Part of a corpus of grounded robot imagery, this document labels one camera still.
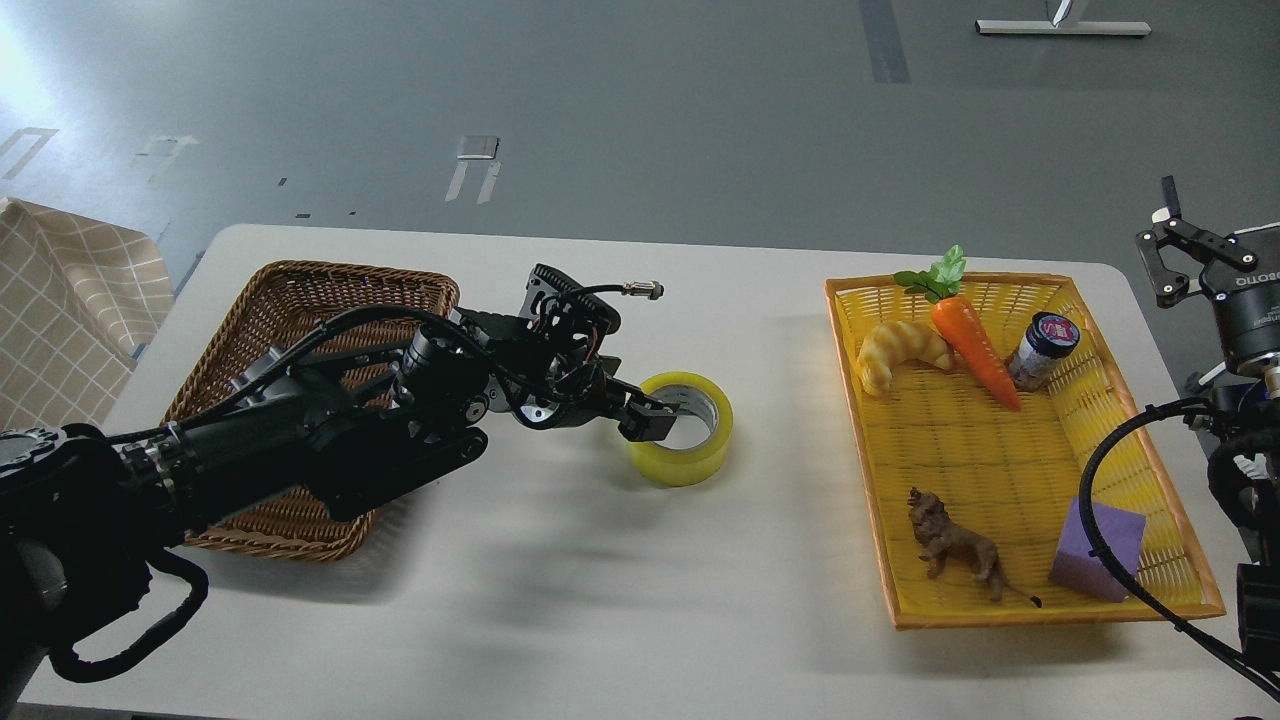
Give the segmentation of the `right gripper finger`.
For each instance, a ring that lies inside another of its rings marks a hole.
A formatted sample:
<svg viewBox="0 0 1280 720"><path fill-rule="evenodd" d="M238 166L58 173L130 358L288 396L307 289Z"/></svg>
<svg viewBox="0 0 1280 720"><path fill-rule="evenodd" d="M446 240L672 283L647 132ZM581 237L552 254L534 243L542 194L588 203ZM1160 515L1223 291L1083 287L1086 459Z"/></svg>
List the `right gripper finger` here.
<svg viewBox="0 0 1280 720"><path fill-rule="evenodd" d="M1181 214L1175 178L1165 176L1160 183L1164 206L1153 213L1151 228L1135 236L1157 306L1170 309L1197 295L1215 302L1225 300L1260 268L1260 255L1233 234L1221 236L1188 222ZM1170 268L1164 256L1167 249L1198 263L1198 278L1193 281L1185 272Z"/></svg>

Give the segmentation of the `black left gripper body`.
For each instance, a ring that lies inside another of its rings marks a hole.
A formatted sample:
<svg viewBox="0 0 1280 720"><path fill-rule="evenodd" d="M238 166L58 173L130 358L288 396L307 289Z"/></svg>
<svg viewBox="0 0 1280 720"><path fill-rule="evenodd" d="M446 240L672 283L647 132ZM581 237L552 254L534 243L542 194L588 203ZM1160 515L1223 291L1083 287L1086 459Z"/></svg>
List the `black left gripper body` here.
<svg viewBox="0 0 1280 720"><path fill-rule="evenodd" d="M621 360L595 360L579 366L550 387L553 398L517 393L515 419L534 430L581 427L595 419L622 421L628 391L614 377L620 365Z"/></svg>

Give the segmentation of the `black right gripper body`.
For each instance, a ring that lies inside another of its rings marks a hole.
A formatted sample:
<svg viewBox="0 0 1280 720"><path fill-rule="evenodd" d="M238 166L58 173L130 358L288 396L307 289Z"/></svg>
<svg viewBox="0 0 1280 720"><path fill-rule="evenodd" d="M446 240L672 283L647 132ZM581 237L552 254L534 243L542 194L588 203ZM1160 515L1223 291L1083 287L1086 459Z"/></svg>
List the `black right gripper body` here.
<svg viewBox="0 0 1280 720"><path fill-rule="evenodd" d="M1238 232L1234 240L1254 258L1242 272L1213 260L1204 269L1204 293L1213 309L1226 369L1265 375L1279 355L1279 227Z"/></svg>

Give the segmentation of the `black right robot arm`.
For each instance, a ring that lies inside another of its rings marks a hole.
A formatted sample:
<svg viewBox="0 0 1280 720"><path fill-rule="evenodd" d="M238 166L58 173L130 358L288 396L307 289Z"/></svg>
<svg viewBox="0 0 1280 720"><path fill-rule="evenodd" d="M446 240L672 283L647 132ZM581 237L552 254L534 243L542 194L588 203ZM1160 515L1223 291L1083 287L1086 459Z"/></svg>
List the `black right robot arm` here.
<svg viewBox="0 0 1280 720"><path fill-rule="evenodd" d="M1217 439L1206 475L1210 493L1239 530L1249 561L1236 569L1239 660L1277 683L1277 225L1220 234L1181 214L1175 179L1161 181L1164 205L1135 237L1155 301L1172 307L1201 296L1213 313L1221 370L1194 378L1190 392Z"/></svg>

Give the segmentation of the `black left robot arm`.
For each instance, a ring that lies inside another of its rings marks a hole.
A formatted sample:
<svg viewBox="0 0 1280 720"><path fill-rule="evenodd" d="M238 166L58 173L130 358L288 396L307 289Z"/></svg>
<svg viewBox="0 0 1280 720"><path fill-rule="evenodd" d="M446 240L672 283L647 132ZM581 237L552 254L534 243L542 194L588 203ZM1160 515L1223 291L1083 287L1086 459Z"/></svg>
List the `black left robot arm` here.
<svg viewBox="0 0 1280 720"><path fill-rule="evenodd" d="M344 310L160 427L5 429L3 712L42 662L95 683L146 660L209 596L207 573L175 547L289 491L355 520L477 460L489 413L532 430L604 418L628 442L664 439L676 405L617 379L600 351L620 328L607 295L663 292L538 264L516 315Z"/></svg>

